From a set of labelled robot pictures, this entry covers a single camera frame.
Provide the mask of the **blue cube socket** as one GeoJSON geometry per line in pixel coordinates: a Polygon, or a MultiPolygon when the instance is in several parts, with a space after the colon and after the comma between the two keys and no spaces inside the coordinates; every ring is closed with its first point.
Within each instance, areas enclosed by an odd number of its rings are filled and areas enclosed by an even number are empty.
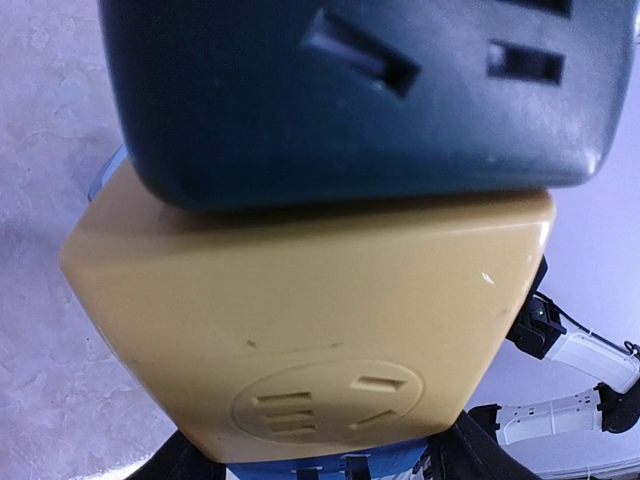
{"type": "Polygon", "coordinates": [[[427,457],[426,438],[296,460],[228,464],[237,479],[411,479],[427,457]]]}

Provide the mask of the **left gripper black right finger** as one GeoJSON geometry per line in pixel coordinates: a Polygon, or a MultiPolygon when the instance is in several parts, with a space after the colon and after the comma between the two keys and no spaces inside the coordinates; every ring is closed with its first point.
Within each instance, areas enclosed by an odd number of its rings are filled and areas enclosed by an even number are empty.
{"type": "Polygon", "coordinates": [[[507,454],[466,412],[429,437],[434,479],[540,480],[507,454]]]}

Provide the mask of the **yellow cube socket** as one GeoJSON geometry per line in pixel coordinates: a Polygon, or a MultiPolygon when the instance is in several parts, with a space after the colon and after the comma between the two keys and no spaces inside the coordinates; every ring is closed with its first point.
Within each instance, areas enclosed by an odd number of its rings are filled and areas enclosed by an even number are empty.
{"type": "Polygon", "coordinates": [[[506,338],[555,218],[546,191],[198,214],[129,164],[60,265],[114,354],[206,456],[427,437],[506,338]]]}

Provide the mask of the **light blue power strip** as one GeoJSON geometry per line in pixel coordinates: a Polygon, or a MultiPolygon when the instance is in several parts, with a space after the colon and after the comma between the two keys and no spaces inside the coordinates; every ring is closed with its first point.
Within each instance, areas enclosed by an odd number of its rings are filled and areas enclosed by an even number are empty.
{"type": "Polygon", "coordinates": [[[89,202],[92,202],[96,196],[100,193],[103,187],[108,183],[113,174],[117,171],[120,165],[127,159],[128,150],[124,144],[122,144],[110,157],[110,159],[101,167],[98,175],[93,180],[87,198],[89,202]]]}

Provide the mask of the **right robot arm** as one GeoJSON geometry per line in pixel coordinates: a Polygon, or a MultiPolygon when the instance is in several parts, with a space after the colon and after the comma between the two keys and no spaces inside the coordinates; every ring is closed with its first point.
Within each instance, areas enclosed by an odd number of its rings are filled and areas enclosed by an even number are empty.
{"type": "Polygon", "coordinates": [[[542,260],[505,342],[527,358],[525,391],[469,416],[501,446],[565,433],[623,434],[639,425],[639,345],[616,344],[541,292],[542,260]]]}

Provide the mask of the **dark green cube socket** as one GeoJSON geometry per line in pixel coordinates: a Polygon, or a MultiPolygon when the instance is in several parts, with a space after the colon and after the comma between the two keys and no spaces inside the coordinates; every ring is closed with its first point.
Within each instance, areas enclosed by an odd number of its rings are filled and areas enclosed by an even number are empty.
{"type": "Polygon", "coordinates": [[[102,1],[124,142],[221,210],[580,185],[611,149],[635,1],[102,1]]]}

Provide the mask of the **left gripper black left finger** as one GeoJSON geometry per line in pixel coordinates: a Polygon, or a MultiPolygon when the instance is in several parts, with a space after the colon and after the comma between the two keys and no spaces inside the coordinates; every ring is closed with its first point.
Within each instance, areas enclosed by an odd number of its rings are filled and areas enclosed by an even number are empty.
{"type": "Polygon", "coordinates": [[[224,480],[225,466],[205,457],[177,430],[126,480],[224,480]]]}

